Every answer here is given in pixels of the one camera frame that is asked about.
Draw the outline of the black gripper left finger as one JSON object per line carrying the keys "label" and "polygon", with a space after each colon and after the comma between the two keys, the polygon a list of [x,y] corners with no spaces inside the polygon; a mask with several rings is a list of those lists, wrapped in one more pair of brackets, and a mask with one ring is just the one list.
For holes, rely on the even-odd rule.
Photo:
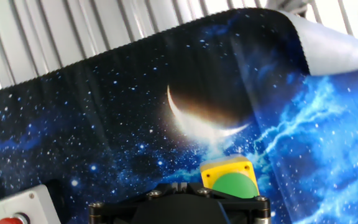
{"label": "black gripper left finger", "polygon": [[180,184],[158,184],[154,189],[146,193],[136,195],[119,203],[93,202],[88,206],[89,224],[114,223],[118,216],[131,216],[135,214],[138,206],[144,202],[160,199],[164,196],[179,193]]}

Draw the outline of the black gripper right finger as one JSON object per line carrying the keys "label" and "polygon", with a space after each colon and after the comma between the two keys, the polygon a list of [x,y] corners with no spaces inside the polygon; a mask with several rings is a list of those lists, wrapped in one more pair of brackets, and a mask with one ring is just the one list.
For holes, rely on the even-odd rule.
{"label": "black gripper right finger", "polygon": [[[204,187],[201,183],[178,184],[178,193],[194,196],[180,208],[188,223],[271,224],[270,200],[263,195],[239,198]],[[195,197],[203,198],[196,202]]]}

